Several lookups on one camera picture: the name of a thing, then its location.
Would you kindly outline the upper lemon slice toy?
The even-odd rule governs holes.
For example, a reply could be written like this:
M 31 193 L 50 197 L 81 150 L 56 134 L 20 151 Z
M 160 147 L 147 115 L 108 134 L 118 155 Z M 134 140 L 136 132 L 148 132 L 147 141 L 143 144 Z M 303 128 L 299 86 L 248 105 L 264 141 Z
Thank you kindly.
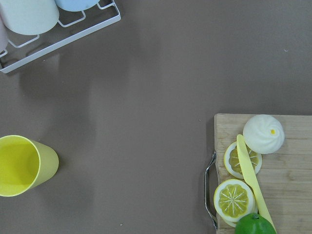
M 262 166 L 262 154 L 252 151 L 248 146 L 246 147 L 249 153 L 249 157 L 250 157 L 254 172 L 255 174 L 258 174 Z M 236 141 L 230 144 L 229 147 L 226 149 L 223 160 L 224 160 L 224 165 L 225 165 L 226 170 L 232 176 L 239 178 L 239 179 L 244 178 L 241 168 L 240 168 L 239 159 L 238 159 Z

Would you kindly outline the lemon slice toy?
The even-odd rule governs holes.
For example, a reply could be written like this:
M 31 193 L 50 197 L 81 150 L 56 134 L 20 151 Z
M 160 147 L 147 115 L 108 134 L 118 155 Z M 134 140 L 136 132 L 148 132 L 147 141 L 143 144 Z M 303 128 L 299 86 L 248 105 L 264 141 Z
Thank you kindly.
M 231 227 L 235 227 L 242 217 L 258 211 L 250 187 L 238 179 L 228 179 L 218 185 L 214 192 L 214 207 Z
M 246 147 L 249 153 L 249 157 L 250 157 L 254 172 L 255 174 L 258 174 L 262 166 L 262 154 L 252 151 L 248 146 Z M 239 159 L 238 159 L 236 141 L 230 144 L 229 147 L 226 149 L 223 160 L 224 160 L 224 165 L 225 165 L 226 170 L 232 176 L 239 178 L 239 179 L 244 178 L 241 168 L 240 168 Z

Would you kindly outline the lower lemon slice toy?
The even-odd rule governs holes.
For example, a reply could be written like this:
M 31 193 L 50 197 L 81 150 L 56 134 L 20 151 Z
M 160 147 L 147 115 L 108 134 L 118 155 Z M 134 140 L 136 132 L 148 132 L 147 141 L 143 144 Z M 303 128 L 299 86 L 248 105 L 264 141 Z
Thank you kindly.
M 214 207 L 231 227 L 235 227 L 242 217 L 258 211 L 250 187 L 238 179 L 228 179 L 218 185 L 214 192 Z

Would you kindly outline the light blue cup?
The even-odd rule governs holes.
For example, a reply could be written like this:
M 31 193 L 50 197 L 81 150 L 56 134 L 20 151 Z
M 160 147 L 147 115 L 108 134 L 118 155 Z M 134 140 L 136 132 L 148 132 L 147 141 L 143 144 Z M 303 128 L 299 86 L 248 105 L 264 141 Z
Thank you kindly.
M 78 12 L 87 10 L 95 6 L 99 0 L 55 0 L 56 5 L 70 12 Z

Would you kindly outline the wooden cutting board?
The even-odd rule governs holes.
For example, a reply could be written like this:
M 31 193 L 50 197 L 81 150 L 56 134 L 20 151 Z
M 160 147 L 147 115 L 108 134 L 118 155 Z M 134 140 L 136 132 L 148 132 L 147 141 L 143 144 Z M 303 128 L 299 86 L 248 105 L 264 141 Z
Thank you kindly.
M 216 114 L 214 147 L 218 183 L 232 178 L 223 156 L 242 133 L 249 114 Z M 276 115 L 285 140 L 274 154 L 264 155 L 257 180 L 279 234 L 312 232 L 312 117 Z

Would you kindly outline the green lime toy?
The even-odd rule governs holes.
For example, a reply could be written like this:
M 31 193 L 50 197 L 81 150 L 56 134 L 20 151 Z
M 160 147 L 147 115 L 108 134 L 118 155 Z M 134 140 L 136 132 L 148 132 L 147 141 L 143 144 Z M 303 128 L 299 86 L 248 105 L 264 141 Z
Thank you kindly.
M 235 234 L 276 234 L 272 224 L 256 213 L 242 217 L 236 224 Z

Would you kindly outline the cream white cup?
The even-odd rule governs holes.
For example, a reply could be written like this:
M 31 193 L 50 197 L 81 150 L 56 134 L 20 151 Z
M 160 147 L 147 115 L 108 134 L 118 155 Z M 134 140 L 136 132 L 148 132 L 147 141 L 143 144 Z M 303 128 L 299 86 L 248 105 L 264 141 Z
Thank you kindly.
M 59 10 L 53 0 L 1 0 L 0 16 L 9 30 L 22 35 L 37 35 L 56 25 Z

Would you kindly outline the pale pink cup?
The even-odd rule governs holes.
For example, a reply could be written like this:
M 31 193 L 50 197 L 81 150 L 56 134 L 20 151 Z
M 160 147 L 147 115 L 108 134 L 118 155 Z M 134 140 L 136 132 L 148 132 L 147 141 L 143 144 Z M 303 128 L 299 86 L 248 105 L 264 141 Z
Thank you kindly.
M 4 51 L 8 44 L 7 32 L 2 21 L 0 22 L 0 52 Z

